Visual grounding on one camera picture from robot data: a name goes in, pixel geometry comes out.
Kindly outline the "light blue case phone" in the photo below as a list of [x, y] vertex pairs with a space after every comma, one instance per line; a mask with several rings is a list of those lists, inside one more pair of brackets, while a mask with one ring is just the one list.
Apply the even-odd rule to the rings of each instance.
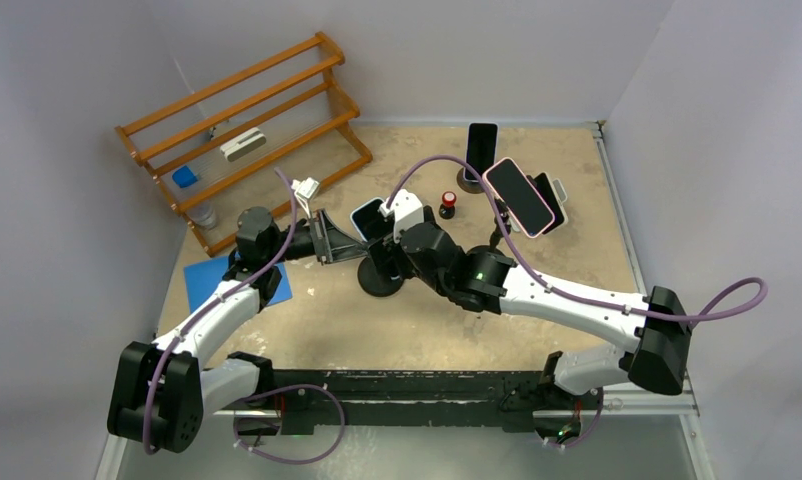
[[392, 221], [381, 213], [383, 203], [384, 200], [380, 197], [372, 198], [349, 215], [355, 231], [364, 243], [384, 238], [393, 232]]

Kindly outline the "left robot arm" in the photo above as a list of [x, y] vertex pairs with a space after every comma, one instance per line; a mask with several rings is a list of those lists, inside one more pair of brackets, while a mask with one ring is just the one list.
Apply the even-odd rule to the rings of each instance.
[[210, 415], [244, 402], [261, 409], [299, 390], [277, 386], [270, 360], [234, 353], [219, 367], [211, 356], [241, 325], [262, 312], [283, 275], [279, 263], [321, 255], [323, 216], [293, 217], [280, 230], [270, 211], [252, 207], [238, 218], [237, 242], [213, 293], [170, 332], [131, 342], [119, 357], [107, 414], [109, 434], [144, 451], [185, 451]]

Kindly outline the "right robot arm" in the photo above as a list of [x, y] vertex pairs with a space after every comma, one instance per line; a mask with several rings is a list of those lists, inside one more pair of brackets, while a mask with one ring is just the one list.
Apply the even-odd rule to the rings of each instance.
[[485, 246], [465, 251], [433, 222], [399, 239], [392, 233], [371, 239], [366, 248], [380, 274], [417, 278], [466, 311], [548, 320], [602, 339], [599, 347], [549, 356], [538, 392], [550, 406], [625, 381], [661, 395], [683, 391], [692, 329], [662, 320], [684, 312], [670, 289], [641, 295], [562, 283]]

